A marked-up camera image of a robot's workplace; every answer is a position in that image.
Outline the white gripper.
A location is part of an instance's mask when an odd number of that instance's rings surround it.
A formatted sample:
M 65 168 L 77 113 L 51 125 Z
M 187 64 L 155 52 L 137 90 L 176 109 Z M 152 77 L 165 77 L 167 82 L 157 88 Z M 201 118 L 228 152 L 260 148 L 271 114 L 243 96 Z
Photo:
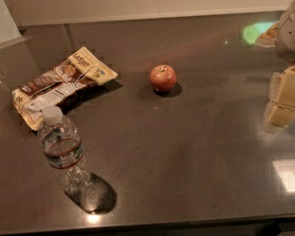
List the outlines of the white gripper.
M 263 114 L 263 129 L 269 134 L 280 132 L 295 119 L 295 0 L 281 15 L 276 32 L 278 56 L 294 64 L 283 73 L 274 72 L 270 79 L 269 102 Z

